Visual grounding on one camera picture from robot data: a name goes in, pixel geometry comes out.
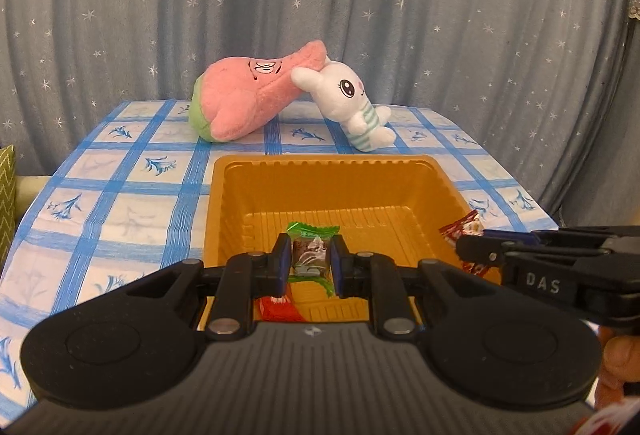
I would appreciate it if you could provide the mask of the person's right hand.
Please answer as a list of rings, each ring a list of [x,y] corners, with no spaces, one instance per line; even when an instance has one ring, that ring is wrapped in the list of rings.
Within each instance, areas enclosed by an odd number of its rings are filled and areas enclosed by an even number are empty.
[[[603,355],[594,400],[596,408],[603,409],[612,403],[619,403],[627,396],[624,391],[627,383],[639,382],[640,339],[631,335],[617,335],[606,327],[599,328],[598,338]]]

